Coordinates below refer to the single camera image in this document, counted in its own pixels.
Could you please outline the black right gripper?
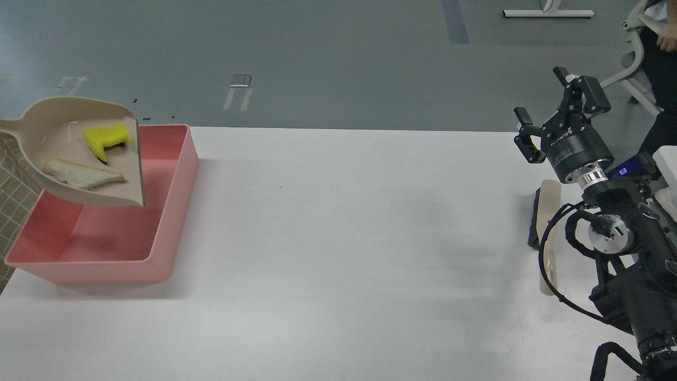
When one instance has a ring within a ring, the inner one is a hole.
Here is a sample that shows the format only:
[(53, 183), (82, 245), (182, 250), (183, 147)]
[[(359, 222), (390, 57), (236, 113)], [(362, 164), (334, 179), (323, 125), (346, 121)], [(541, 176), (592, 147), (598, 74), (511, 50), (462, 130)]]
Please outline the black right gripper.
[[(591, 123), (591, 118), (611, 111), (611, 103), (597, 78), (571, 74), (565, 67), (554, 67), (552, 72), (564, 87), (560, 106), (544, 123), (544, 130), (534, 124), (525, 108), (515, 107), (518, 134), (514, 143), (530, 164), (541, 164), (547, 157), (559, 181), (571, 184), (577, 181), (573, 172), (578, 169), (590, 164), (607, 169), (614, 161)], [(541, 150), (532, 137), (542, 138)]]

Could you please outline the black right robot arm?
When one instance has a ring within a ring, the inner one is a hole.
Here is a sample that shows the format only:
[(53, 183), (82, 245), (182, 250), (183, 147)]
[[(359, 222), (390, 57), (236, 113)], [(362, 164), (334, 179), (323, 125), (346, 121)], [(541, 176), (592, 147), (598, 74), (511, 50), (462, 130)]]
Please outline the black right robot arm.
[[(615, 342), (600, 345), (591, 380), (605, 379), (610, 354), (639, 380), (675, 380), (675, 243), (669, 236), (675, 225), (662, 219), (651, 202), (650, 184), (661, 173), (645, 153), (611, 167), (614, 158), (591, 124), (593, 116), (611, 109), (599, 81), (564, 67), (553, 72), (564, 92), (548, 121), (537, 126), (526, 109), (514, 110), (514, 142), (523, 157), (530, 164), (548, 161), (560, 183), (582, 189), (582, 200), (558, 207), (539, 236), (542, 279), (569, 308), (636, 340), (639, 359)], [(562, 217), (568, 244), (595, 262), (598, 283), (589, 299), (597, 313), (563, 296), (546, 270), (546, 239)]]

